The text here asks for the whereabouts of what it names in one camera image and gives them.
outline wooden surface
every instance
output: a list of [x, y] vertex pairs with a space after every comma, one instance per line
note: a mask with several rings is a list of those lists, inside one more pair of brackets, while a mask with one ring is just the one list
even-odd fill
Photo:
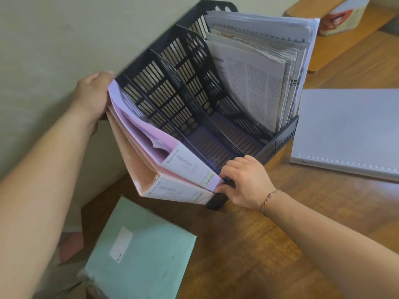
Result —
[[[316, 75], [307, 87], [399, 88], [399, 38], [377, 32]], [[290, 163], [292, 141], [267, 165], [277, 188], [399, 253], [399, 184]], [[82, 208], [86, 249], [121, 194], [198, 236], [178, 298], [342, 298], [272, 221], [228, 202], [203, 206], [138, 197], [125, 177]]]
[[285, 13], [291, 17], [322, 18], [346, 0], [299, 0]]
[[396, 15], [397, 11], [393, 9], [369, 4], [355, 29], [326, 37], [317, 36], [308, 71], [310, 73], [319, 71]]

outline forearm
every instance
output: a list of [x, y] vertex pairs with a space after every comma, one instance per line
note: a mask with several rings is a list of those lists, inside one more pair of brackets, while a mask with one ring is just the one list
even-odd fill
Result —
[[1, 182], [4, 297], [32, 295], [62, 231], [92, 127], [83, 114], [68, 110]]
[[399, 256], [285, 193], [266, 203], [266, 215], [309, 256], [347, 298], [397, 298]]

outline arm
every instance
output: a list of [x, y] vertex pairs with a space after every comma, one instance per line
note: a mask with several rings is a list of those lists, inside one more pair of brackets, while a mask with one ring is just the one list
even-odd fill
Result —
[[[253, 157], [237, 157], [222, 168], [221, 177], [236, 188], [221, 185], [233, 203], [262, 210], [272, 185], [263, 166]], [[347, 298], [398, 298], [399, 255], [276, 192], [264, 214], [279, 226]]]
[[30, 298], [57, 246], [113, 75], [80, 80], [71, 106], [0, 183], [0, 290]]

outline beige wall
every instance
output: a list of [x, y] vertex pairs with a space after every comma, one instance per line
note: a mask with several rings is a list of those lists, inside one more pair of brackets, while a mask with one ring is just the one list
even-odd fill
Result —
[[[198, 0], [2, 0], [0, 178], [65, 110], [76, 81], [120, 71]], [[229, 0], [281, 15], [297, 0]], [[106, 122], [92, 137], [69, 214], [126, 172]]]
[[381, 4], [384, 6], [399, 9], [399, 0], [372, 0], [375, 4]]

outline hand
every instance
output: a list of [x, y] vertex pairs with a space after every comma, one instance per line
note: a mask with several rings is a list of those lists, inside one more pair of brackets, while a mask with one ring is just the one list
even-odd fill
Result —
[[225, 193], [233, 204], [261, 211], [267, 196], [276, 190], [265, 168], [254, 157], [246, 155], [227, 161], [220, 177], [235, 182], [235, 189], [220, 185], [215, 192]]
[[107, 108], [108, 85], [114, 77], [112, 71], [101, 71], [79, 80], [70, 110], [83, 115], [93, 126], [96, 125]]

